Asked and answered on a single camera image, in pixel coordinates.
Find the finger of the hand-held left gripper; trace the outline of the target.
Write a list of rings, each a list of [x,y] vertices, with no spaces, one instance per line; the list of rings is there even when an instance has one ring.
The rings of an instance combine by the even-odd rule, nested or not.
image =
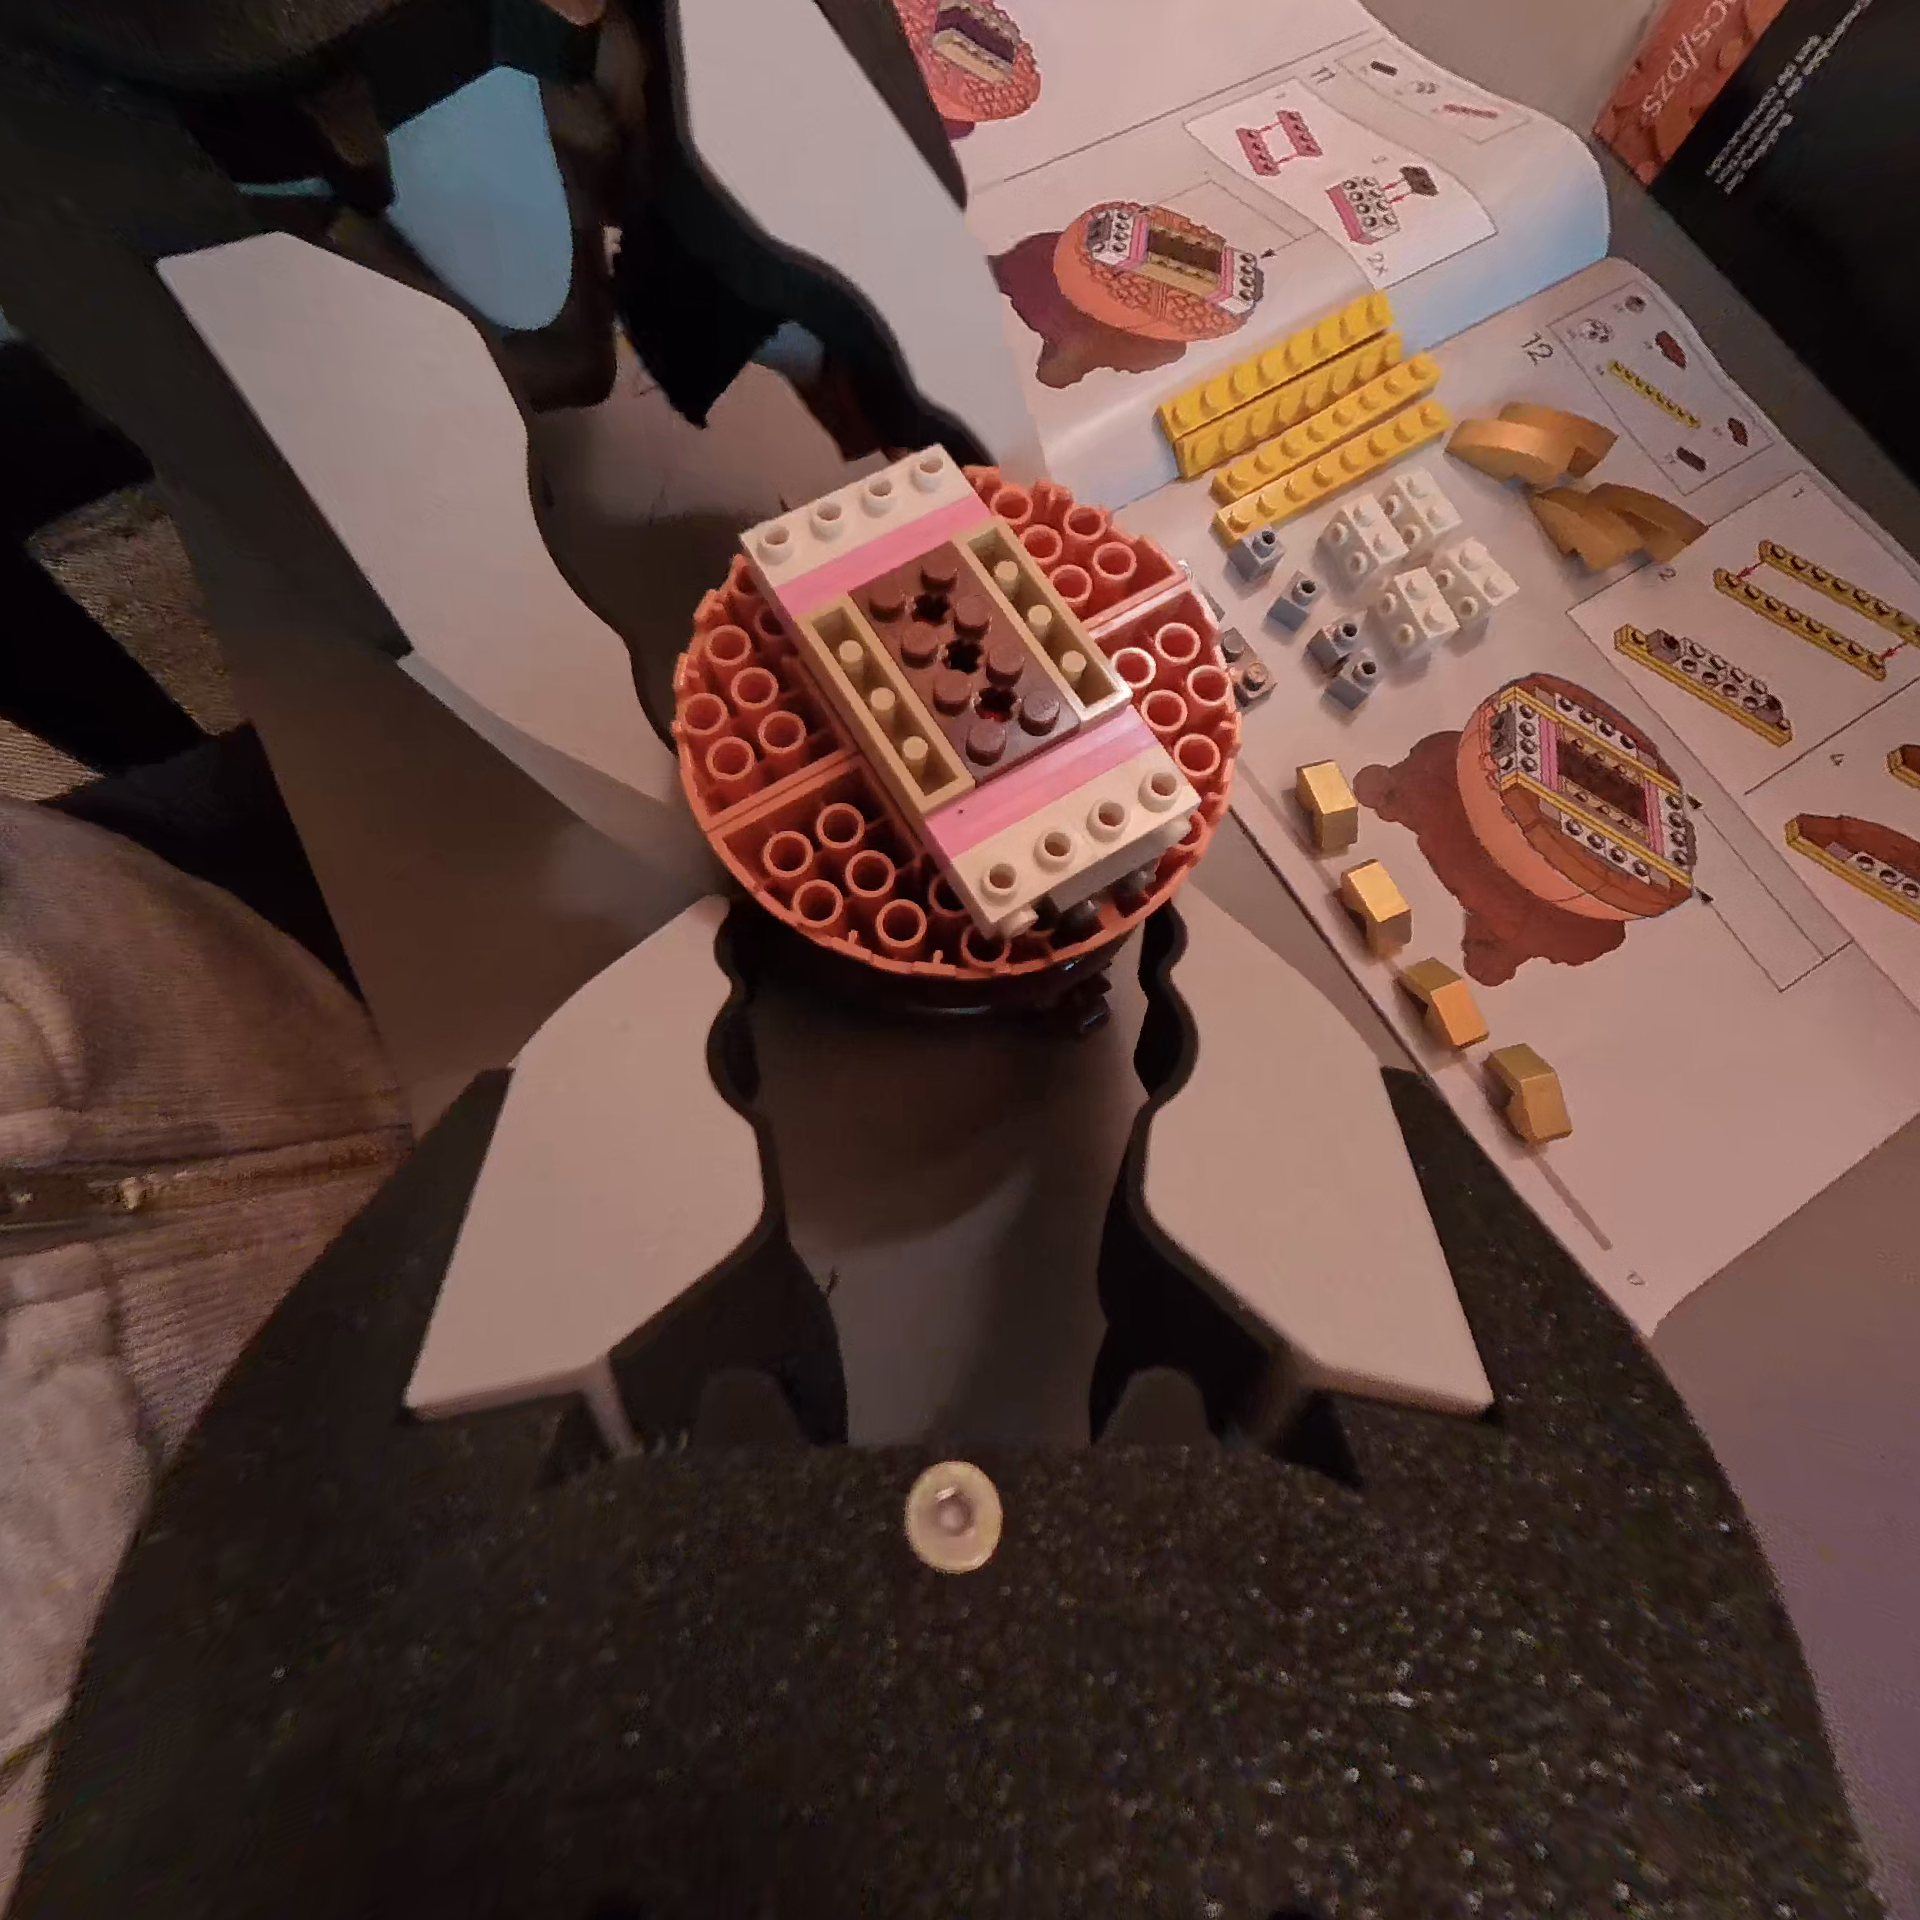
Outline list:
[[[635,662],[540,538],[483,334],[293,233],[182,250],[161,278],[387,610],[401,670],[576,820],[712,895]]]
[[[1044,470],[965,181],[892,4],[607,4],[612,308],[685,490],[892,453]]]

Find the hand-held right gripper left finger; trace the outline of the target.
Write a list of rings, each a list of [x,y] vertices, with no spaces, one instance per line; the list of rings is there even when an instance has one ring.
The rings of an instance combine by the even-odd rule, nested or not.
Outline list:
[[[727,913],[691,902],[521,1049],[407,1389],[419,1419],[571,1395],[600,1439],[672,1439],[709,1373],[763,1371],[808,1439],[840,1439]]]

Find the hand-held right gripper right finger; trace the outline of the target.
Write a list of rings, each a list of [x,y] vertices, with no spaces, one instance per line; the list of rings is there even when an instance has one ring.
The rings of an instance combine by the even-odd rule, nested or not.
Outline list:
[[[1093,1431],[1149,1371],[1187,1373],[1218,1434],[1286,1434],[1319,1392],[1487,1412],[1380,1058],[1202,895],[1149,917],[1140,991]]]

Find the small tan cube brick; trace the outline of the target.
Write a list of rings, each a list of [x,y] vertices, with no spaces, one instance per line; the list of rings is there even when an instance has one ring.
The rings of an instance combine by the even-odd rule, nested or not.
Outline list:
[[[1487,1046],[1487,1019],[1452,966],[1436,958],[1412,962],[1397,973],[1397,986],[1418,1004],[1421,1027],[1439,1049],[1472,1053]]]
[[[1560,1069],[1535,1046],[1503,1046],[1485,1058],[1506,1127],[1527,1144],[1573,1135],[1573,1112]]]
[[[1392,962],[1397,952],[1411,946],[1412,935],[1411,899],[1380,857],[1343,867],[1339,902],[1355,920],[1368,958]]]

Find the brick flowerpot model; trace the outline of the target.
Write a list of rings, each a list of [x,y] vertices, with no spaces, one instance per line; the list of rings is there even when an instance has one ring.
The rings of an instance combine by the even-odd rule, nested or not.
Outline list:
[[[1088,1027],[1231,813],[1218,635],[1112,513],[924,447],[741,533],[676,662],[685,795],[847,991]]]

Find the small white brick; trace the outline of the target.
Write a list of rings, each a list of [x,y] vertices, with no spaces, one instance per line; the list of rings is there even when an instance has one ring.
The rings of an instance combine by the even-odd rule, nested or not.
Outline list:
[[[1456,615],[1432,570],[1407,570],[1375,596],[1368,629],[1392,662],[1412,662],[1421,647],[1452,637]]]
[[[1462,515],[1429,466],[1399,466],[1380,490],[1380,513],[1407,538],[1411,562],[1421,562],[1432,551],[1462,538]]]
[[[1462,635],[1487,626],[1495,612],[1518,599],[1518,582],[1499,562],[1481,538],[1439,546],[1429,562]]]
[[[1343,500],[1319,538],[1324,584],[1339,596],[1362,589],[1375,571],[1407,562],[1407,556],[1411,540],[1375,495]]]

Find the brick set instruction booklet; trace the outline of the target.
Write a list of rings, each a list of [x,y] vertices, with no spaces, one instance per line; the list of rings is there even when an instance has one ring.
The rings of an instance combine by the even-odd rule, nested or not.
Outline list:
[[[1049,475],[1153,538],[1275,673],[1242,718],[1234,809],[1362,986],[1452,966],[1487,1046],[1452,1112],[1611,1300],[1679,1300],[1914,1119],[1914,562],[1846,508],[1724,376],[1688,313],[1607,262],[1590,151],[1456,78],[1362,4],[898,4],[957,138],[969,226]],[[1231,571],[1210,470],[1182,481],[1157,406],[1385,290],[1432,354],[1452,429],[1551,406],[1617,430],[1583,481],[1709,524],[1673,562],[1560,556],[1527,483],[1418,453],[1284,529],[1267,582]],[[1429,466],[1518,582],[1476,635],[1392,662],[1375,596],[1324,584],[1352,495]],[[1324,599],[1266,626],[1296,570]],[[1331,702],[1309,637],[1362,620],[1385,682]],[[1339,764],[1362,832],[1311,849],[1302,764]],[[1339,902],[1380,857],[1412,935],[1368,958]],[[1518,1141],[1485,1058],[1535,1046],[1573,1135]]]

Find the black orchid print set box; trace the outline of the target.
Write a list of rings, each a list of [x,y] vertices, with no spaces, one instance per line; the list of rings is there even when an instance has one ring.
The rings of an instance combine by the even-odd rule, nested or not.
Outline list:
[[[1596,138],[1914,475],[1920,10],[1673,0]]]

